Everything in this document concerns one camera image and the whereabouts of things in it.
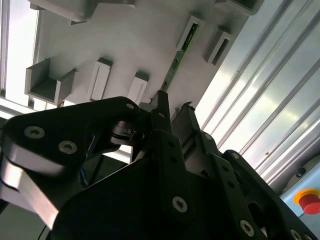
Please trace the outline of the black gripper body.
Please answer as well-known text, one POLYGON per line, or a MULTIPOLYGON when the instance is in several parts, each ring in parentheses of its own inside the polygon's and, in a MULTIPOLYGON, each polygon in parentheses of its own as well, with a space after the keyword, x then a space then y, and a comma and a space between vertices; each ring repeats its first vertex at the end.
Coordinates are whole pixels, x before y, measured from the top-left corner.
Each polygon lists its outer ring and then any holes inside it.
POLYGON ((238 240, 241 229, 216 184, 187 173, 194 218, 163 213, 157 165, 140 160, 73 196, 60 210, 53 240, 238 240))

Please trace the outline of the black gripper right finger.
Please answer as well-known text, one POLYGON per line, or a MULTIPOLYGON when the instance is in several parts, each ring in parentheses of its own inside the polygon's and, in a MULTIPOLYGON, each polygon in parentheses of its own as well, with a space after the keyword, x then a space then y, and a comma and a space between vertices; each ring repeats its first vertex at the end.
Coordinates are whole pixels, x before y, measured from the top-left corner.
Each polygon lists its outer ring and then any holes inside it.
POLYGON ((184 103, 174 118, 193 188, 197 237, 209 240, 314 240, 316 236, 236 151, 218 150, 184 103))

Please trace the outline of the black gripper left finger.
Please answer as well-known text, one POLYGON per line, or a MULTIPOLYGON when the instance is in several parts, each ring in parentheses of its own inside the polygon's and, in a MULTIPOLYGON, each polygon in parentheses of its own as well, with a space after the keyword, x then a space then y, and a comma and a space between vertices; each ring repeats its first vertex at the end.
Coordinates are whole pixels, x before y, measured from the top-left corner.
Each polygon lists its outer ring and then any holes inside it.
POLYGON ((122 145, 133 148, 134 161, 156 160, 161 175, 172 175, 170 162, 184 169, 165 92, 146 107, 118 96, 11 118, 3 127, 3 182, 42 219, 55 219, 81 190, 83 163, 122 145))

